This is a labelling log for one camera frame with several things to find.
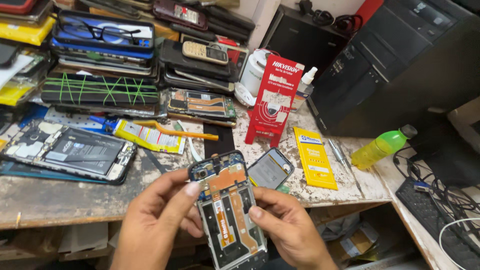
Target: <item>hand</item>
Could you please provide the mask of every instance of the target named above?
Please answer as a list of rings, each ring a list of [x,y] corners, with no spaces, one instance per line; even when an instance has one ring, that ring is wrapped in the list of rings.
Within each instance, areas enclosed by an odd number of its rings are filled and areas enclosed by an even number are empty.
[[[309,270],[338,269],[310,216],[295,197],[264,187],[254,187],[253,195],[258,206],[250,208],[251,220],[268,232],[289,265]]]
[[[186,184],[187,170],[156,179],[128,206],[111,270],[164,269],[179,227],[194,237],[203,235],[193,204],[200,194],[197,182]]]

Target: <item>right hand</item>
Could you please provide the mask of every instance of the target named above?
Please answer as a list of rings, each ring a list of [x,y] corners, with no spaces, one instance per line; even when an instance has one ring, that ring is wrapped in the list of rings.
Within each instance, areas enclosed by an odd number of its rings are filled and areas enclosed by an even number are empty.
[[[298,200],[288,194],[254,187],[258,206],[249,210],[251,220],[267,231],[280,256],[299,270],[337,270],[313,221]]]

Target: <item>fingernail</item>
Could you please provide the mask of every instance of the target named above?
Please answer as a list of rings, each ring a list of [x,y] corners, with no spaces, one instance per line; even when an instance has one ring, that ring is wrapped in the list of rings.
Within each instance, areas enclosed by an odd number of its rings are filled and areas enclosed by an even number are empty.
[[[250,210],[248,210],[248,213],[257,219],[261,218],[262,215],[264,214],[264,212],[258,206],[250,207]]]
[[[192,181],[185,186],[185,193],[188,196],[197,196],[200,192],[200,185],[198,182]]]

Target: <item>left hand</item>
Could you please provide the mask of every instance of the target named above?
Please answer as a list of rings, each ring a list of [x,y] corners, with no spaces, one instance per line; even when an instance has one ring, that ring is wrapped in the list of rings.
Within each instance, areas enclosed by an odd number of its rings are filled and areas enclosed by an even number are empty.
[[[128,207],[111,270],[164,269],[179,227],[194,237],[203,235],[197,182],[186,184],[187,170],[156,179]]]

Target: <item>green plastic bottle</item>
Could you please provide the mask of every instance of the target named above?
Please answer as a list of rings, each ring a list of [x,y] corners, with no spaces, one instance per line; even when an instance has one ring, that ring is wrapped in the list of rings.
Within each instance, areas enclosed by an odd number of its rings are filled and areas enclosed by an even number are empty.
[[[352,154],[352,164],[363,170],[375,162],[400,150],[407,139],[417,135],[417,130],[411,125],[405,125],[399,130],[385,132],[371,143]]]

